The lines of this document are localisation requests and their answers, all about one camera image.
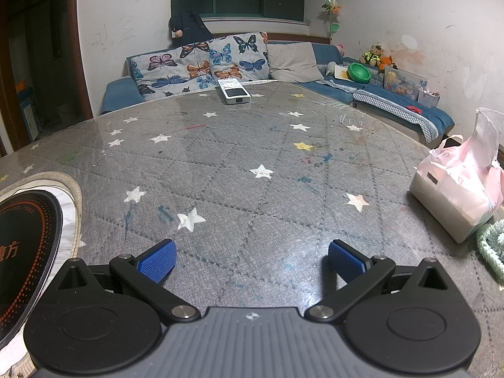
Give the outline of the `green knitted basket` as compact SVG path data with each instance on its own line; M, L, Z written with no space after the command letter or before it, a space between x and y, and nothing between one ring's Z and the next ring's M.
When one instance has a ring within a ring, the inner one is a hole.
M485 263L491 269L497 283L503 286L504 253L503 253L503 220L493 224L484 224L476 233L476 244Z

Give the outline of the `black induction cooktop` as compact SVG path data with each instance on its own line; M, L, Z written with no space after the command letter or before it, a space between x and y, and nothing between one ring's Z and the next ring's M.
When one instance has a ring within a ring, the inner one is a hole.
M63 224L55 195L33 189L1 203L1 347L20 331L49 276Z

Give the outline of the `pink tissue pack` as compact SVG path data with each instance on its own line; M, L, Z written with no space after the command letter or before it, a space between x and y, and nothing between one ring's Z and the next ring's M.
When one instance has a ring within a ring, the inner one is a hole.
M464 242L503 203L503 168L497 156L503 114L479 107L472 135L461 145L443 140L416 169L410 193L455 242Z

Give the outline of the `grey star patterned tablecloth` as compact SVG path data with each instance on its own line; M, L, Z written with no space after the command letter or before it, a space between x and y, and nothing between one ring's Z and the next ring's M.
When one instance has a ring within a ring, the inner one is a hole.
M428 149L299 85L249 91L243 107L208 90L88 120L3 157L1 184L70 175L90 264L173 239L166 286L201 310L308 308L342 287L325 265L334 239L400 265L435 258L481 327L473 375L502 376L502 287L475 243L455 242L409 191Z

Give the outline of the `clear plastic storage box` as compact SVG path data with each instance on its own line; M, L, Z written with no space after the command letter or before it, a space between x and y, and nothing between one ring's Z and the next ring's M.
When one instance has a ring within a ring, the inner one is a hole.
M420 88L426 88L428 79L392 66L384 67L384 89L416 101Z

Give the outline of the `blue sofa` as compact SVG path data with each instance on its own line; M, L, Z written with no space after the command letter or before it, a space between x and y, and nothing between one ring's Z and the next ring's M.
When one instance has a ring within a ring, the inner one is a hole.
M241 84L271 79L361 105L368 113L416 131L426 144L436 144L454 127L447 113L412 99L410 89L395 93L372 83L335 78L335 66L350 62L333 45L268 43L265 32L217 37L127 57L127 74L108 84L102 112L186 93L203 94L230 78Z

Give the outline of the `green plastic bowl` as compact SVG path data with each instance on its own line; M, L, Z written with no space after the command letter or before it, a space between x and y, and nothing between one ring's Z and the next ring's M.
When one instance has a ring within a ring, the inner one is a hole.
M350 79L359 84L367 84L372 78L369 69L359 62L350 63L347 67L347 74Z

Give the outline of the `white remote control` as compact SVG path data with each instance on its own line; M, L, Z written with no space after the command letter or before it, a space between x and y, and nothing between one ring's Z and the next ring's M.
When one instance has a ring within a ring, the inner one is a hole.
M227 105L244 104L251 100L250 93L248 93L245 87L235 78L219 79L218 87Z

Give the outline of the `stuffed toys on sofa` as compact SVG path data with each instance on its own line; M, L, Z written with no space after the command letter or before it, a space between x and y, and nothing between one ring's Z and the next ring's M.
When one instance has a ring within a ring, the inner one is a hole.
M379 72L384 72L387 66L397 69L393 57L385 56L382 46L379 44L373 45L367 52L360 56L360 63L363 65L376 67Z

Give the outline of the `butterfly patterned pillow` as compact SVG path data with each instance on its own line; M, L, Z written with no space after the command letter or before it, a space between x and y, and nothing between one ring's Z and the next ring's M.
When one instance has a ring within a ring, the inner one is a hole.
M126 59L146 101L214 88L221 79L240 83L269 78L268 35L250 32L189 43Z

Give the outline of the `grey cushion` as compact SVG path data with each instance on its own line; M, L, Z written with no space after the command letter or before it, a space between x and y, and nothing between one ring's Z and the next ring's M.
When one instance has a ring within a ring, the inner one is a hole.
M301 84L323 79L313 47L308 42L269 44L267 53L273 79Z

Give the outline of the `colourful toy windmill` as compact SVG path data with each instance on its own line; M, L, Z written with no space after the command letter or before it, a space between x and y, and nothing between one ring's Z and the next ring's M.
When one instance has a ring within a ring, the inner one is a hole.
M331 39L340 28L339 16L342 6L336 0L325 0L321 8L328 15L328 36Z

